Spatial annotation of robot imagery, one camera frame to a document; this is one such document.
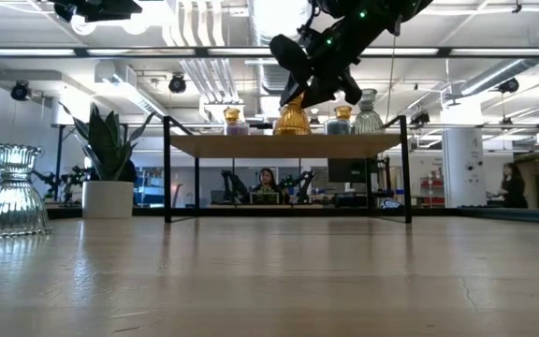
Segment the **table surface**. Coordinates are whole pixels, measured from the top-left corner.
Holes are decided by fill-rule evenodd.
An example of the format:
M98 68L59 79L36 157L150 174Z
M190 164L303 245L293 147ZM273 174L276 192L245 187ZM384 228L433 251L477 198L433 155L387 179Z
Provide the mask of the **table surface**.
M401 135L172 136L170 143L199 158L371 158Z
M539 336L539 225L53 221L0 239L0 336Z

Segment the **jar lid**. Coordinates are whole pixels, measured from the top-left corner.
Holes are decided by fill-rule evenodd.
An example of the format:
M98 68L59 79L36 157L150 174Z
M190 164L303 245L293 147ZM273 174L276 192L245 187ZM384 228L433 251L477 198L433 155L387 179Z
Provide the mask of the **jar lid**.
M228 122L237 122L239 120L240 110L235 108L227 108L224 110L224 117Z
M353 111L353 108L349 106L339 106L336 107L336 118L338 119L349 119L351 118L351 112Z

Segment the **wooden shelf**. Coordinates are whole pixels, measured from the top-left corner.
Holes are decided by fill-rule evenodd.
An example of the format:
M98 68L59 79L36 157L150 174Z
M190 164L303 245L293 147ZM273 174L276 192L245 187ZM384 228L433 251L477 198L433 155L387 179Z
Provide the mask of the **wooden shelf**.
M170 137L172 146L199 158L366 158L400 143L400 135Z

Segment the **white column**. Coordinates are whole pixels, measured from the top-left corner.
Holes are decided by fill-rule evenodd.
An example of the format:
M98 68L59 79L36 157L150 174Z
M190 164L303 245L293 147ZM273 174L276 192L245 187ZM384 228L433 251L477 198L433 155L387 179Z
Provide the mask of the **white column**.
M456 106L444 106L443 124L483 123L479 102L472 97L457 101ZM486 173L484 144L478 128L448 128L443 133L444 191L447 208L484 206Z

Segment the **gold ribbed vase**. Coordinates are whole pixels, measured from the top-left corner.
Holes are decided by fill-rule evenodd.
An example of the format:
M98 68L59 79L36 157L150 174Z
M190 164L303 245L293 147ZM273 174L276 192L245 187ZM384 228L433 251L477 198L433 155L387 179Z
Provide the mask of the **gold ribbed vase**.
M310 135L311 127L305 110L301 107L303 95L292 100L282 110L273 130L274 135Z

